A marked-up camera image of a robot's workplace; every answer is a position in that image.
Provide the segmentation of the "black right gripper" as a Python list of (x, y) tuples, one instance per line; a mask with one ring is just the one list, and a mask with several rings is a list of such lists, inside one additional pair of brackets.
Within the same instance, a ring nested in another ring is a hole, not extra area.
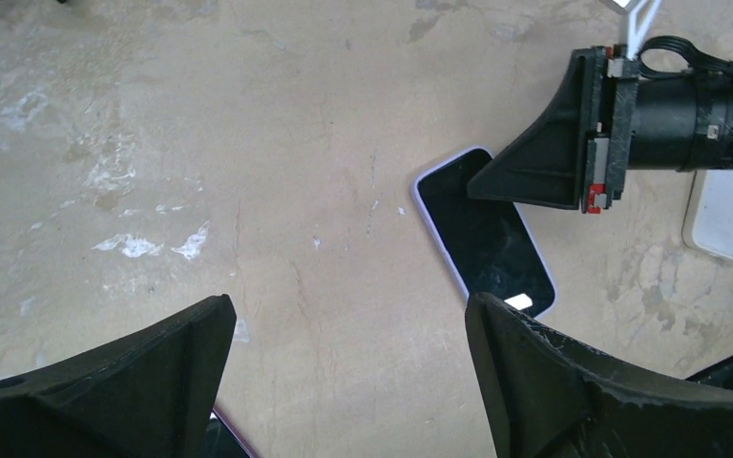
[(608, 76), (595, 73), (593, 49), (573, 51), (550, 104), (471, 178), (468, 196), (576, 210), (584, 180), (584, 210), (598, 214), (620, 199), (629, 169), (733, 170), (733, 61), (673, 35), (641, 51), (687, 67), (658, 71), (637, 57)]

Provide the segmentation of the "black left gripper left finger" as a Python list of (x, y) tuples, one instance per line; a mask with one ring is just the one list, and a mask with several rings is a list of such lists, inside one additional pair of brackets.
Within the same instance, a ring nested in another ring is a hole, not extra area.
[(0, 457), (198, 456), (236, 320), (228, 296), (210, 296), (0, 380)]

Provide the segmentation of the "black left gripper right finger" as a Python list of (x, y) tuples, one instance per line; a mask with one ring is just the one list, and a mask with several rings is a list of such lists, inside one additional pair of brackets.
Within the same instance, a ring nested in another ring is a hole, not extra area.
[(733, 390), (629, 364), (510, 307), (465, 323), (500, 457), (733, 457)]

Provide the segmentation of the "purple-edged black phone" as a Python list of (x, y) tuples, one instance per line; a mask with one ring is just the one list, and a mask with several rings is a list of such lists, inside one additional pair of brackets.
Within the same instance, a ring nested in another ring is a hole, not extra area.
[(259, 454), (215, 407), (203, 435), (200, 458), (257, 458)]

